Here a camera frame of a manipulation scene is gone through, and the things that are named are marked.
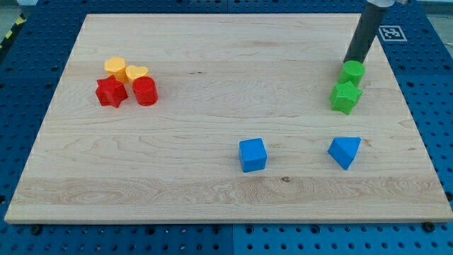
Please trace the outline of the grey robot arm end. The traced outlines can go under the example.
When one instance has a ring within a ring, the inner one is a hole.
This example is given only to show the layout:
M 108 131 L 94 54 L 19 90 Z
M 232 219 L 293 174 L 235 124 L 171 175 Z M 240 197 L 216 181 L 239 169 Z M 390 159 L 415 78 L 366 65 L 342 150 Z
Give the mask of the grey robot arm end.
M 406 5 L 410 0 L 367 0 L 368 3 L 374 4 L 380 8 L 388 8 L 395 3 Z

